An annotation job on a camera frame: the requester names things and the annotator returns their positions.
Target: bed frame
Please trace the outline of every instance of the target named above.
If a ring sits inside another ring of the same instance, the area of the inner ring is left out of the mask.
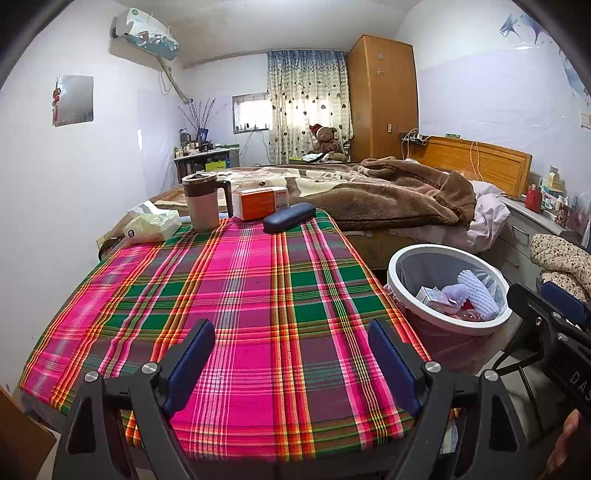
[[[431,137],[426,146],[411,143],[408,156],[438,170],[455,170],[469,180],[487,181],[514,198],[527,191],[531,167],[529,153],[480,142],[477,149],[476,142],[471,140]]]

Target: white sheet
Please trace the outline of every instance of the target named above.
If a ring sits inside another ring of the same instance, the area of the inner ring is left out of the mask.
[[[462,226],[425,225],[392,228],[390,233],[421,242],[459,248],[473,254],[489,249],[501,233],[510,212],[500,200],[501,191],[497,187],[485,181],[470,182],[476,195],[476,209],[468,230]]]

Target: mirror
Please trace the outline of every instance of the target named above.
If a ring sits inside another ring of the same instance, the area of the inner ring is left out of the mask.
[[[53,90],[53,126],[82,124],[94,120],[93,88],[95,78],[60,75]]]

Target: human hand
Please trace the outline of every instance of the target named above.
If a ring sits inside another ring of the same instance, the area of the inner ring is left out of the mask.
[[[569,440],[579,428],[580,418],[581,414],[579,413],[579,411],[573,410],[564,421],[562,433],[560,434],[560,437],[558,437],[558,440],[556,440],[554,451],[550,454],[548,462],[546,462],[546,468],[541,478],[544,478],[547,475],[551,474],[566,460]]]

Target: trash can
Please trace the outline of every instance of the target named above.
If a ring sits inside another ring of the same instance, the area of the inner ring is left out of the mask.
[[[421,287],[441,290],[457,284],[457,276],[463,270],[485,277],[484,285],[499,307],[496,318],[485,322],[455,319],[415,298]],[[487,357],[496,353],[489,352],[487,346],[491,336],[503,328],[512,313],[506,300],[509,284],[501,272],[485,261],[443,245],[412,245],[399,250],[390,259],[388,286],[431,357],[446,368],[477,373],[489,360]]]

